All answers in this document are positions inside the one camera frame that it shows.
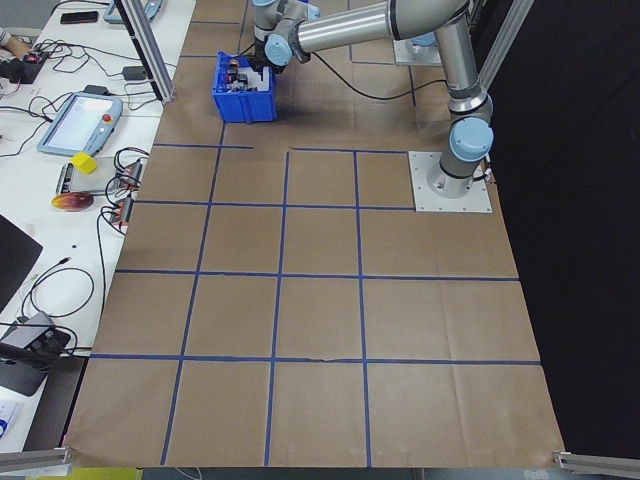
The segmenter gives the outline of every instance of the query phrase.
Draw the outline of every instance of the black cable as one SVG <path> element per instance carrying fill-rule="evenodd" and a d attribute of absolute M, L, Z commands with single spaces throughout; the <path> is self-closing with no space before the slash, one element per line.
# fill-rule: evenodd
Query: black cable
<path fill-rule="evenodd" d="M 251 50 L 253 47 L 255 47 L 255 45 L 256 45 L 255 43 L 252 43 L 252 44 L 251 44 L 251 45 L 249 45 L 247 48 L 245 48 L 242 52 L 240 52 L 240 53 L 238 54 L 238 56 L 242 56 L 242 55 L 244 55 L 244 54 L 245 54 L 245 53 L 247 53 L 249 50 Z"/>
<path fill-rule="evenodd" d="M 49 100 L 47 97 L 43 97 L 42 95 L 36 95 L 35 97 L 33 97 L 29 101 L 28 109 L 33 111 L 33 108 L 32 108 L 33 107 L 33 103 L 38 99 L 42 99 L 45 102 L 47 102 L 47 104 L 40 109 L 40 112 L 42 113 L 42 115 L 44 115 L 47 118 L 49 118 L 48 115 L 44 111 L 45 108 L 51 107 L 55 113 L 58 113 L 60 111 L 60 109 L 62 108 L 62 105 L 64 105 L 64 102 L 62 102 L 62 105 L 60 105 L 59 107 L 56 107 L 56 103 L 58 103 L 60 101 L 60 99 L 64 98 L 64 97 L 67 97 L 67 98 L 64 98 L 64 100 L 66 101 L 68 99 L 68 97 L 70 97 L 71 95 L 73 95 L 73 92 L 63 93 L 62 95 L 59 95 L 58 97 L 56 97 L 53 100 Z"/>
<path fill-rule="evenodd" d="M 104 251 L 102 249 L 102 237 L 100 235 L 100 220 L 104 220 L 105 223 L 107 225 L 109 225 L 111 228 L 113 228 L 116 232 L 120 233 L 121 235 L 124 235 L 124 232 L 122 232 L 121 230 L 117 229 L 116 227 L 114 227 L 111 222 L 105 217 L 105 214 L 107 212 L 111 212 L 114 213 L 114 209 L 112 207 L 102 207 L 100 209 L 100 214 L 98 215 L 98 218 L 96 219 L 96 234 L 98 237 L 98 251 L 100 252 L 100 267 L 102 270 L 102 306 L 100 308 L 100 313 L 102 314 L 104 312 L 104 305 L 105 302 L 107 300 L 107 272 L 106 272 L 106 267 L 104 265 Z"/>
<path fill-rule="evenodd" d="M 320 55 L 318 55 L 315 52 L 313 52 L 312 55 L 315 55 L 318 58 L 318 60 L 320 60 L 324 64 L 325 67 L 327 67 L 329 70 L 331 70 L 331 72 L 336 77 L 338 77 L 342 81 L 342 83 L 344 83 L 347 87 L 349 87 L 351 90 L 356 92 L 358 95 L 362 95 L 363 97 L 366 97 L 366 98 L 371 98 L 372 100 L 384 100 L 384 101 L 395 100 L 397 98 L 401 98 L 401 97 L 405 97 L 407 95 L 411 95 L 412 93 L 417 92 L 418 90 L 421 90 L 421 89 L 423 89 L 425 87 L 428 87 L 429 85 L 433 85 L 435 83 L 445 83 L 446 82 L 445 79 L 441 78 L 441 79 L 438 79 L 438 80 L 432 80 L 430 82 L 423 83 L 422 85 L 420 85 L 418 87 L 412 88 L 411 90 L 407 90 L 406 92 L 403 92 L 403 93 L 399 93 L 398 95 L 393 95 L 391 97 L 377 97 L 375 95 L 369 95 L 368 93 L 365 93 L 365 92 L 363 92 L 361 90 L 358 90 L 356 87 L 351 85 L 342 75 L 340 75 L 335 68 L 333 68 L 331 65 L 329 65 L 324 58 L 322 58 Z"/>
<path fill-rule="evenodd" d="M 138 148 L 138 147 L 121 148 L 113 156 L 113 166 L 116 167 L 116 170 L 119 172 L 124 172 L 125 170 L 124 165 L 122 165 L 122 162 L 120 162 L 120 155 L 122 155 L 124 152 L 135 152 L 135 153 L 144 155 L 145 157 L 149 157 L 149 152 L 142 150 L 141 148 Z"/>
<path fill-rule="evenodd" d="M 89 354 L 91 354 L 91 350 L 93 350 L 93 347 L 73 347 L 73 348 L 68 348 L 68 349 L 64 350 L 64 353 L 66 353 L 67 355 L 69 355 L 72 358 L 87 358 L 86 355 L 76 355 L 76 352 L 78 350 L 86 351 L 86 352 L 89 352 Z"/>
<path fill-rule="evenodd" d="M 111 198 L 109 197 L 109 186 L 115 182 L 116 180 L 119 180 L 120 177 L 118 175 L 116 175 L 115 177 L 112 177 L 107 184 L 104 187 L 104 196 L 107 199 L 107 202 L 109 202 L 111 205 L 113 205 L 114 208 L 116 208 L 118 206 L 118 204 L 116 202 L 114 202 L 113 200 L 111 200 Z"/>
<path fill-rule="evenodd" d="M 482 175 L 480 175 L 478 177 L 473 177 L 473 181 L 474 182 L 479 182 L 480 180 L 489 181 L 491 179 L 491 173 L 492 173 L 493 169 L 491 168 L 491 157 L 489 156 L 489 154 L 485 155 L 484 163 L 485 163 L 484 172 L 482 173 Z"/>
<path fill-rule="evenodd" d="M 48 314 L 49 317 L 51 318 L 64 318 L 64 317 L 69 317 L 75 313 L 78 313 L 80 310 L 82 310 L 91 300 L 91 298 L 93 297 L 93 293 L 95 292 L 95 281 L 93 280 L 93 277 L 91 276 L 91 274 L 89 272 L 87 272 L 86 270 L 82 269 L 82 268 L 77 268 L 77 267 L 65 267 L 65 268 L 60 268 L 58 270 L 53 270 L 52 269 L 47 270 L 47 272 L 43 273 L 42 275 L 40 275 L 38 277 L 38 279 L 33 283 L 33 285 L 31 286 L 31 288 L 29 289 L 29 291 L 27 292 L 27 294 L 25 295 L 25 297 L 22 299 L 22 305 L 20 307 L 20 311 L 21 314 L 24 316 L 25 315 L 25 305 L 27 303 L 27 300 L 29 300 L 29 302 L 31 303 L 31 305 L 33 306 L 33 308 L 35 308 L 38 312 L 44 312 L 40 307 L 38 307 L 38 305 L 35 302 L 34 299 L 34 294 L 36 289 L 42 285 L 42 283 L 45 282 L 45 280 L 51 278 L 54 275 L 57 275 L 58 273 L 61 272 L 68 272 L 68 271 L 75 271 L 75 272 L 80 272 L 83 275 L 87 276 L 89 278 L 89 281 L 91 282 L 91 291 L 89 292 L 89 296 L 87 297 L 87 299 L 77 308 L 75 308 L 74 310 L 68 312 L 68 313 L 63 313 L 63 314 L 59 314 L 59 315 L 52 315 L 52 314 Z"/>
<path fill-rule="evenodd" d="M 54 56 L 55 54 L 64 52 L 65 48 L 68 49 L 68 53 L 63 53 L 61 56 Z M 78 56 L 73 51 L 73 48 L 79 48 L 81 50 L 81 54 Z M 88 52 L 88 50 L 92 50 L 92 51 L 95 51 L 95 52 L 100 52 L 100 53 L 103 53 L 105 55 L 111 55 L 111 56 L 118 57 L 118 58 L 124 58 L 126 60 L 134 60 L 134 61 L 139 61 L 140 60 L 137 57 L 129 57 L 129 56 L 126 56 L 126 55 L 120 55 L 118 53 L 113 53 L 113 52 L 109 52 L 109 51 L 106 51 L 106 50 L 101 50 L 99 48 L 90 47 L 88 45 L 82 45 L 82 44 L 78 44 L 78 43 L 67 43 L 67 42 L 65 42 L 63 40 L 46 39 L 46 40 L 43 40 L 42 42 L 36 44 L 34 46 L 34 49 L 38 49 L 40 51 L 48 51 L 50 53 L 49 59 L 58 60 L 58 62 L 55 65 L 53 65 L 52 69 L 54 71 L 56 71 L 56 72 L 61 72 L 61 73 L 76 73 L 82 67 L 84 67 L 87 63 L 89 63 L 90 60 L 93 60 L 96 63 L 96 65 L 98 65 L 98 67 L 104 72 L 104 74 L 107 77 L 115 77 L 115 76 L 118 76 L 118 75 L 122 75 L 122 72 L 117 72 L 117 73 L 109 73 L 109 72 L 107 72 L 107 70 L 102 66 L 102 64 L 98 61 L 98 59 L 95 56 L 91 55 Z M 83 62 L 80 65 L 78 65 L 76 68 L 74 68 L 74 69 L 64 70 L 64 69 L 62 69 L 61 65 L 67 58 L 73 58 L 75 60 L 83 60 Z"/>
<path fill-rule="evenodd" d="M 7 153 L 7 154 L 4 154 L 4 155 L 0 155 L 0 158 L 17 157 L 18 155 L 20 155 L 22 153 L 22 149 L 27 144 L 27 142 L 29 140 L 31 140 L 33 137 L 36 136 L 36 133 L 38 133 L 38 130 L 40 130 L 40 128 L 42 128 L 42 125 L 46 125 L 47 123 L 48 122 L 45 120 L 40 125 L 38 125 L 36 127 L 36 129 L 33 131 L 33 133 L 31 135 L 29 135 L 29 137 L 24 142 L 22 142 L 22 145 L 20 145 L 20 148 L 18 149 L 18 151 L 16 153 Z"/>
<path fill-rule="evenodd" d="M 56 11 L 56 9 L 60 6 L 60 5 L 64 5 L 65 3 L 92 3 L 95 5 L 104 5 L 105 7 L 109 6 L 108 2 L 96 2 L 93 0 L 62 0 L 60 3 L 56 4 L 53 6 L 53 8 L 51 9 L 51 13 L 49 14 L 49 16 L 53 15 L 53 12 Z"/>
<path fill-rule="evenodd" d="M 131 93 L 112 93 L 112 97 L 133 97 L 135 95 L 146 95 L 148 93 L 155 93 L 153 90 L 146 90 L 144 92 L 131 92 Z"/>
<path fill-rule="evenodd" d="M 64 348 L 63 352 L 69 354 L 69 351 L 75 351 L 78 346 L 78 334 L 75 332 L 75 330 L 69 327 L 63 327 L 62 325 L 55 325 L 55 324 L 49 324 L 49 323 L 20 323 L 20 322 L 16 322 L 16 323 L 0 322 L 0 325 L 6 326 L 6 327 L 16 327 L 16 328 L 17 327 L 52 328 L 54 330 L 67 331 L 71 334 L 71 337 L 73 338 L 73 347 Z M 28 351 L 33 352 L 36 355 L 39 355 L 44 358 L 58 358 L 58 356 L 42 355 L 41 353 L 34 352 L 33 350 L 28 350 Z"/>
<path fill-rule="evenodd" d="M 152 98 L 151 100 L 147 100 L 146 102 L 142 102 L 140 105 L 138 105 L 137 107 L 132 107 L 131 104 L 129 103 L 129 110 L 131 110 L 132 112 L 135 112 L 136 110 L 140 110 L 142 107 L 144 107 L 145 105 L 155 102 L 157 101 L 157 98 Z"/>
<path fill-rule="evenodd" d="M 9 92 L 9 93 L 2 93 L 0 94 L 0 98 L 4 98 L 4 97 L 8 97 L 13 95 L 14 93 L 18 93 L 18 90 L 20 90 L 20 87 L 22 86 L 22 83 L 19 81 L 18 85 L 16 86 L 16 88 L 13 89 L 13 92 Z"/>
<path fill-rule="evenodd" d="M 126 187 L 127 189 L 132 189 L 132 188 L 133 188 L 133 189 L 136 189 L 136 188 L 140 188 L 140 180 L 139 180 L 139 179 L 137 179 L 137 178 L 135 178 L 135 177 L 132 177 L 131 175 L 126 175 L 126 174 L 124 174 L 124 173 L 123 173 L 123 174 L 121 174 L 121 175 L 118 175 L 118 178 L 119 178 L 120 180 L 123 180 L 123 182 L 122 182 L 122 183 L 123 183 L 123 184 L 125 184 L 125 185 L 127 185 L 127 187 Z"/>
<path fill-rule="evenodd" d="M 23 113 L 28 114 L 31 117 L 42 118 L 46 122 L 53 123 L 53 119 L 47 117 L 44 114 L 40 115 L 40 114 L 32 111 L 30 108 L 13 107 L 13 106 L 10 106 L 10 105 L 0 105 L 0 109 L 2 109 L 2 110 L 15 110 L 17 112 L 23 112 Z"/>
<path fill-rule="evenodd" d="M 151 80 L 142 80 L 140 82 L 127 82 L 124 84 L 124 91 L 127 95 L 130 95 L 130 93 L 127 91 L 127 87 L 130 87 L 131 85 L 147 85 L 150 83 L 151 83 Z"/>

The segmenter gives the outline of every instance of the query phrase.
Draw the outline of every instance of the person's hand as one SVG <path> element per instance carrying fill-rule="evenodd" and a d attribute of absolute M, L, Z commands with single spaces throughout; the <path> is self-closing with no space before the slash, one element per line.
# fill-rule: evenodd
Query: person's hand
<path fill-rule="evenodd" d="M 11 37 L 4 48 L 9 50 L 13 55 L 16 56 L 16 58 L 19 58 L 20 60 L 22 60 L 22 58 L 31 50 L 26 43 L 14 37 Z"/>

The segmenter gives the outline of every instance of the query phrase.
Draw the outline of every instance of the white table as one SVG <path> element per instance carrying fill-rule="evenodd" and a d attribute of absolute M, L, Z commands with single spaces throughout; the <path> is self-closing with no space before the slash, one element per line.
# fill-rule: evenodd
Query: white table
<path fill-rule="evenodd" d="M 63 40 L 67 43 L 82 44 L 137 57 L 125 27 L 104 22 L 102 10 L 100 20 L 94 24 L 61 25 L 59 23 L 60 15 L 65 11 L 94 10 L 97 9 L 95 7 L 97 6 L 87 4 L 61 6 L 43 29 L 38 41 Z M 166 63 L 177 64 L 194 7 L 195 0 L 165 0 L 162 9 L 153 20 L 152 30 Z M 99 59 L 108 72 L 121 71 L 126 65 L 141 64 L 139 61 L 97 52 L 92 52 L 92 55 Z M 123 92 L 126 83 L 122 77 L 112 79 L 106 77 L 93 62 L 74 74 L 55 72 L 53 65 L 53 61 L 48 61 L 33 85 L 24 85 L 14 95 L 1 98 L 0 105 L 26 107 L 36 95 L 53 100 L 66 92 L 81 91 L 87 84 L 104 85 L 111 92 Z M 175 68 L 169 67 L 168 70 L 173 76 Z M 10 92 L 13 88 L 14 86 L 9 85 L 4 91 Z M 149 85 L 141 88 L 150 90 Z M 154 96 L 140 95 L 132 98 L 139 104 Z M 134 111 L 125 107 L 114 133 L 104 149 L 96 155 L 98 168 L 108 168 L 112 165 L 114 153 L 121 148 L 130 146 L 149 151 L 153 145 L 161 114 L 162 105 L 157 101 Z M 40 123 L 42 120 L 23 113 L 0 111 L 0 134 L 3 135 L 0 139 L 0 155 L 16 152 L 20 144 Z M 106 204 L 106 200 L 96 197 L 95 203 L 82 212 L 63 212 L 51 206 L 50 202 L 55 195 L 61 168 L 69 159 L 37 151 L 36 145 L 46 129 L 47 125 L 43 125 L 35 137 L 25 145 L 19 156 L 0 158 L 0 191 L 2 192 L 0 214 L 18 225 L 44 247 L 25 285 L 0 313 L 0 321 L 11 323 L 15 320 L 17 312 L 20 311 L 21 294 L 28 290 L 36 274 L 43 273 L 62 258 L 71 257 L 71 261 L 65 266 L 76 266 L 89 272 L 95 281 L 96 290 L 89 303 L 80 312 L 56 319 L 56 324 L 72 328 L 78 334 L 80 346 L 91 346 L 98 328 L 102 303 L 102 272 L 96 219 L 100 207 Z M 138 157 L 138 154 L 123 154 L 121 160 L 126 164 L 135 161 Z M 123 239 L 105 224 L 101 227 L 101 238 L 108 289 Z M 78 272 L 61 273 L 38 288 L 39 306 L 50 313 L 72 311 L 87 298 L 89 288 L 89 280 Z M 6 327 L 1 327 L 0 333 L 4 330 Z M 0 439 L 0 453 L 22 450 L 44 385 L 31 397 L 0 387 L 0 399 L 21 404 L 18 415 Z"/>

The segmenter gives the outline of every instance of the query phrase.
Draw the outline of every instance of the black curtain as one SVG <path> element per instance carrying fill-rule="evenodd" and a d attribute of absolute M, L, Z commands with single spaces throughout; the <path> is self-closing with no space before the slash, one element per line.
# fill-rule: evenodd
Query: black curtain
<path fill-rule="evenodd" d="M 584 455 L 640 458 L 639 23 L 637 0 L 537 0 L 490 89 L 509 237 Z"/>

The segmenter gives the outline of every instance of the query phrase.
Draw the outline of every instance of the power adapter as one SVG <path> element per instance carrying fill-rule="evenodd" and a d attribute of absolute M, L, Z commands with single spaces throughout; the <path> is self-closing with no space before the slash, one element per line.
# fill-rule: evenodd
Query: power adapter
<path fill-rule="evenodd" d="M 101 85 L 87 85 L 86 87 L 84 87 L 83 92 L 90 93 L 92 95 L 101 95 L 101 96 L 109 95 L 109 89 Z"/>
<path fill-rule="evenodd" d="M 124 172 L 120 177 L 120 184 L 131 188 L 138 188 L 140 186 L 140 179 L 142 177 L 142 163 L 134 162 L 124 167 Z"/>
<path fill-rule="evenodd" d="M 126 227 L 129 224 L 129 218 L 131 218 L 131 211 L 133 210 L 133 198 L 126 197 L 117 202 L 115 211 L 109 218 L 109 223 L 112 225 L 118 225 L 120 227 Z"/>
<path fill-rule="evenodd" d="M 147 71 L 144 67 L 124 67 L 122 76 L 125 80 L 146 80 Z"/>

